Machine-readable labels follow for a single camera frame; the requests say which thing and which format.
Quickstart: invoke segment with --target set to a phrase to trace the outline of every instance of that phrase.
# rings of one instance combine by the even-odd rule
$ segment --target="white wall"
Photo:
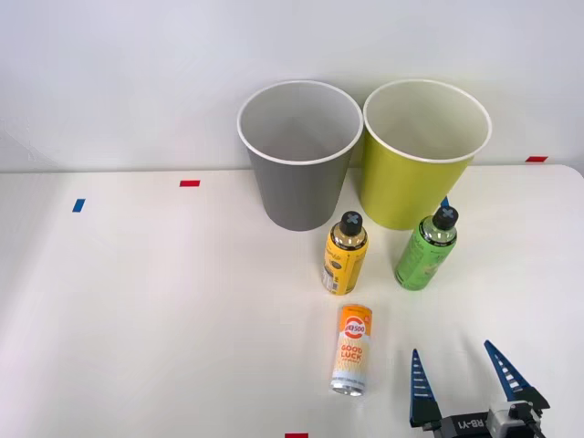
[[[579,0],[9,0],[0,171],[247,167],[238,107],[287,78],[359,103],[452,82],[492,114],[479,162],[578,166],[583,17]]]

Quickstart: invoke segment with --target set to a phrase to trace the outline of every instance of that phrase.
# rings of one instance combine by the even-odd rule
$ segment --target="can label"
[[[413,230],[410,242],[395,268],[395,276],[400,284],[411,290],[425,287],[455,244],[456,239],[447,243],[427,239],[420,223],[418,228]]]
[[[369,308],[353,304],[342,309],[331,386],[338,384],[360,392],[365,390],[371,321]]]
[[[325,247],[325,264],[322,268],[322,284],[335,295],[345,295],[355,288],[365,253],[369,246],[366,239],[358,248],[341,248],[328,234]]]

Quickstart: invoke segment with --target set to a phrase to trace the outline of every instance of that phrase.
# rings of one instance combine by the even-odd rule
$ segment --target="white table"
[[[468,169],[449,195],[457,247],[418,293],[391,270],[409,233],[365,217],[359,283],[333,297],[319,279],[325,235],[362,211],[358,177],[328,224],[294,233],[267,218],[249,171],[0,175],[0,434],[422,436],[408,424],[412,349],[447,416],[505,399],[490,339],[550,402],[548,438],[576,436],[582,177]],[[338,309],[351,302],[373,310],[359,399],[329,390]]]

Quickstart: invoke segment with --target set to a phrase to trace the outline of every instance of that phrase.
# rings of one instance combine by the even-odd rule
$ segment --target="paper cup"
[[[362,130],[359,105],[328,84],[294,80],[253,95],[239,111],[237,131],[267,215],[288,230],[323,225]]]
[[[473,96],[427,79],[386,84],[363,108],[361,204],[378,224],[413,229],[432,214],[491,137]]]

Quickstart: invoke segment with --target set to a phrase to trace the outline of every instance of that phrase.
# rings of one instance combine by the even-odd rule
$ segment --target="yellow-green paper cup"
[[[383,85],[363,113],[361,204],[371,219],[395,230],[413,229],[432,214],[491,137],[483,105],[435,80]]]

